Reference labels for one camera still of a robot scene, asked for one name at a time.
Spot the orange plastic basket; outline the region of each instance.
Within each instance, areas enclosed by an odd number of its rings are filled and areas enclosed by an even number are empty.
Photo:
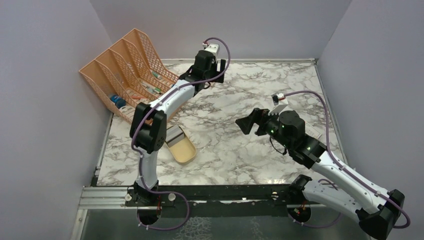
[[[178,80],[165,68],[149,37],[135,28],[79,72],[106,107],[128,123],[137,104],[154,101]],[[118,109],[112,95],[123,98],[126,106]]]

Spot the screw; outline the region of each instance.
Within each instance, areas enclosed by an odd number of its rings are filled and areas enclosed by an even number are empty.
[[[131,195],[129,193],[127,193],[124,198],[125,198],[125,201],[127,201],[127,202],[129,202],[129,201],[131,201],[131,199],[133,199],[133,197],[131,197]]]
[[[168,195],[168,199],[172,202],[172,201],[174,201],[175,199],[176,199],[177,197],[175,196],[175,194],[173,194],[173,193],[170,193],[169,195]]]
[[[278,198],[278,193],[276,191],[273,191],[271,197],[275,201]]]

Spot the gray wall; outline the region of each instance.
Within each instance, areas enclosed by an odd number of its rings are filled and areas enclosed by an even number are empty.
[[[78,70],[111,41],[88,0],[0,5],[0,239],[69,239],[109,114]]]
[[[352,0],[318,62],[349,163],[406,195],[391,240],[423,239],[423,39],[424,1]]]
[[[304,59],[321,55],[351,0],[90,1],[113,42],[137,28],[164,59],[193,59],[208,37],[238,59]]]

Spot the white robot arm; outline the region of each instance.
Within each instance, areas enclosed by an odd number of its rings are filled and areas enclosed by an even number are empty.
[[[217,56],[220,46],[213,43],[203,46],[204,50],[198,52],[194,65],[179,77],[179,80],[170,90],[149,104],[140,103],[135,110],[130,130],[131,137],[133,137],[142,118],[151,109],[150,106],[159,104],[159,107],[150,115],[153,119],[152,125],[144,124],[137,134],[138,141],[136,141],[135,148],[142,153],[143,158],[139,162],[141,171],[139,171],[135,183],[141,188],[145,188],[141,176],[143,176],[144,183],[148,189],[153,189],[158,183],[156,174],[158,151],[166,139],[166,122],[168,118],[205,87],[205,83],[189,84],[216,77],[224,71],[226,65],[224,59],[220,62],[220,69],[217,69]],[[223,83],[224,75],[213,82]]]
[[[392,228],[397,227],[395,223],[400,213],[404,213],[405,196],[396,189],[388,191],[376,185],[340,161],[326,145],[305,133],[305,121],[296,111],[278,113],[255,108],[249,116],[235,123],[244,134],[249,134],[253,124],[259,125],[256,135],[269,135],[288,150],[293,160],[325,176],[339,188],[332,189],[300,175],[290,185],[293,197],[321,203],[343,213],[377,240],[385,240]]]

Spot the marble surface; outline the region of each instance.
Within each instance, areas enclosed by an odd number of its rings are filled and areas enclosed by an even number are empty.
[[[191,63],[169,64],[176,74]],[[158,153],[157,175],[161,185],[284,184],[299,174],[314,179],[319,174],[276,152],[267,136],[256,136],[255,127],[244,135],[235,124],[253,108],[273,107],[271,95],[312,90],[322,94],[312,63],[232,63],[225,83],[201,91],[190,99],[170,121],[180,125],[197,148],[186,165],[178,164],[166,146]],[[318,99],[310,94],[287,98],[286,110],[295,110],[322,133],[325,143],[325,116]],[[339,143],[330,128],[331,149],[342,159]],[[99,186],[132,185],[137,177],[138,156],[131,150],[130,124],[114,116],[98,182]]]

